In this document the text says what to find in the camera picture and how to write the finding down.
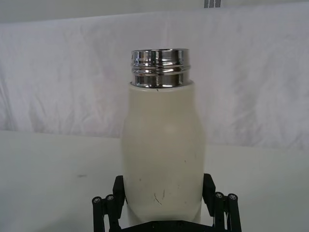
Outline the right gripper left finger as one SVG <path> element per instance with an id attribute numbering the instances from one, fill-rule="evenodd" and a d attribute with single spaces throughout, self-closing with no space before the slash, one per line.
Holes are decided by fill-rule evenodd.
<path id="1" fill-rule="evenodd" d="M 121 232 L 118 220 L 121 218 L 125 200 L 124 179 L 122 175 L 119 175 L 115 178 L 112 194 L 107 195 L 104 199 L 99 196 L 92 199 L 93 231 L 104 232 L 104 216 L 108 216 L 109 231 Z"/>

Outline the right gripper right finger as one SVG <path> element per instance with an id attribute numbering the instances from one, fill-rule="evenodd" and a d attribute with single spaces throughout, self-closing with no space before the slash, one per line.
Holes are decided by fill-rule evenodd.
<path id="1" fill-rule="evenodd" d="M 215 232 L 239 231 L 238 196 L 234 193 L 224 195 L 216 191 L 210 174 L 203 176 L 202 199 L 213 218 L 212 227 Z"/>

